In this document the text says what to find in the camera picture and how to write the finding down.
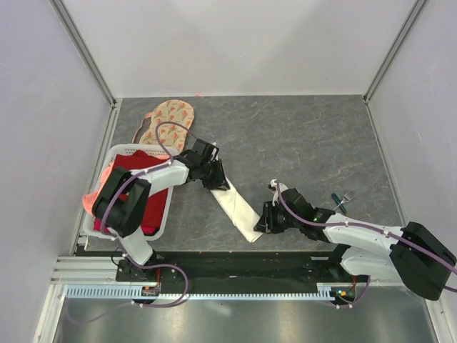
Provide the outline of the green handled wooden spoon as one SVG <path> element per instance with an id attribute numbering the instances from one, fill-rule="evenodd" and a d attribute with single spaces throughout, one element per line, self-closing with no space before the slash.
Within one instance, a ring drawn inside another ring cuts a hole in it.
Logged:
<path id="1" fill-rule="evenodd" d="M 331 198 L 332 200 L 335 201 L 336 205 L 338 205 L 338 208 L 343 212 L 346 213 L 346 208 L 342 204 L 342 198 L 340 198 L 336 193 L 331 193 Z"/>

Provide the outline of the white cloth napkin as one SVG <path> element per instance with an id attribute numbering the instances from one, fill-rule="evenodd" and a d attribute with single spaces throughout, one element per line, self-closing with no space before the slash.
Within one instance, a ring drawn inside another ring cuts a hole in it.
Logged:
<path id="1" fill-rule="evenodd" d="M 224 213 L 231 220 L 232 224 L 239 230 L 249 243 L 254 243 L 261 235 L 261 232 L 254 230 L 260 216 L 252 206 L 241 196 L 235 186 L 228 181 L 229 190 L 211 190 L 212 195 L 223 209 Z"/>

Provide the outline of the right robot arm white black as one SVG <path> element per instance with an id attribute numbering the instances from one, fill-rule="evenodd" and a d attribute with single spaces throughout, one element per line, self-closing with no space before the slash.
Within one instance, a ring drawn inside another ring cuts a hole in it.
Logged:
<path id="1" fill-rule="evenodd" d="M 456 273 L 455 255 L 422 224 L 387 227 L 361 222 L 314 207 L 296 189 L 277 181 L 269 188 L 273 199 L 264 202 L 255 231 L 279 234 L 294 228 L 308 239 L 342 247 L 342 255 L 327 263 L 335 281 L 350 275 L 400 281 L 416 295 L 436 301 Z"/>

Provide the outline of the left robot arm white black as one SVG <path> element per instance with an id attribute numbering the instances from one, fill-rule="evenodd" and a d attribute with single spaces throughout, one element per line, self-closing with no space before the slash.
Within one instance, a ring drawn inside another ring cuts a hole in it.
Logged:
<path id="1" fill-rule="evenodd" d="M 200 180 L 208 190 L 228 191 L 229 182 L 219 159 L 219 148 L 197 139 L 191 149 L 169 155 L 156 166 L 111 170 L 91 209 L 101 227 L 114 231 L 119 245 L 132 261 L 132 273 L 141 281 L 156 275 L 154 250 L 146 241 L 141 222 L 149 197 L 170 187 Z"/>

